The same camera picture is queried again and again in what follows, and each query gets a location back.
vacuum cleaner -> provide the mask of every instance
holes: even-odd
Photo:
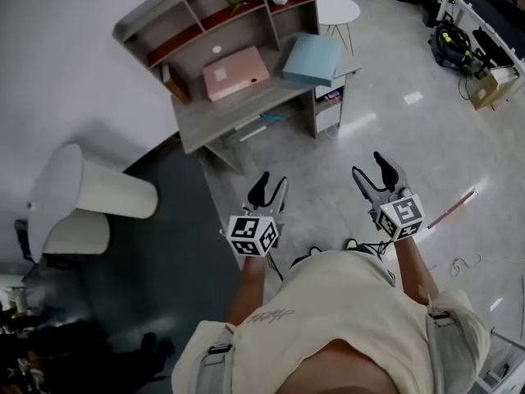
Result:
[[[438,22],[428,43],[436,63],[442,67],[460,70],[473,59],[470,38],[451,22]]]

strap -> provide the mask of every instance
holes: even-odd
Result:
[[[453,312],[427,315],[427,336],[435,394],[464,394],[477,376],[477,357]]]
[[[217,344],[201,356],[195,394],[231,394],[234,348],[233,333],[225,327]]]

white desk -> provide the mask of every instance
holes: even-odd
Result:
[[[339,29],[339,25],[346,25],[348,38],[350,40],[350,49],[352,50],[352,55],[354,55],[354,46],[352,45],[352,37],[350,36],[349,23],[355,21],[361,14],[359,6],[353,0],[316,0],[316,3],[319,24],[328,25],[328,30],[333,26],[334,29],[331,34],[333,35],[337,30],[345,48],[346,43]]]
[[[468,13],[475,21],[476,23],[489,34],[489,36],[494,40],[496,44],[498,44],[504,51],[509,55],[510,59],[514,63],[514,68],[518,71],[519,78],[516,80],[516,82],[513,84],[510,91],[507,93],[507,97],[512,96],[516,90],[518,90],[524,83],[525,83],[525,62],[520,60],[518,56],[512,51],[511,48],[507,45],[507,43],[498,35],[497,32],[494,31],[494,29],[487,24],[473,9],[473,7],[470,4],[467,4],[464,0],[454,0],[456,6],[460,10],[458,15],[456,16],[455,23],[458,24],[461,21],[461,18],[463,17],[463,14],[466,12]],[[446,5],[449,2],[449,0],[441,0],[441,6],[440,10],[437,15],[437,20],[441,21],[443,20],[443,16],[445,15]],[[500,104],[501,101],[497,102],[495,106],[497,107]]]

chair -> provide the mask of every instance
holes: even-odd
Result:
[[[480,46],[480,48],[476,48],[475,50],[476,58],[482,62],[480,69],[474,73],[476,79],[481,78],[481,73],[486,68],[492,69],[495,67],[514,65],[504,49],[496,44],[491,36],[481,27],[474,30],[472,34]]]

white round table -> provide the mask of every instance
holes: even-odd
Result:
[[[158,194],[149,182],[92,163],[77,144],[59,149],[34,183],[28,203],[31,257],[101,254],[110,239],[103,213],[148,218]]]
[[[334,29],[331,34],[333,35],[337,30],[346,50],[348,51],[348,47],[346,47],[345,40],[339,29],[340,25],[346,25],[348,38],[350,40],[350,49],[352,50],[352,55],[354,55],[354,46],[352,45],[352,37],[350,36],[349,23],[355,21],[361,14],[359,6],[352,0],[316,0],[316,2],[319,24],[328,25],[328,32],[330,31],[330,27],[333,26]]]

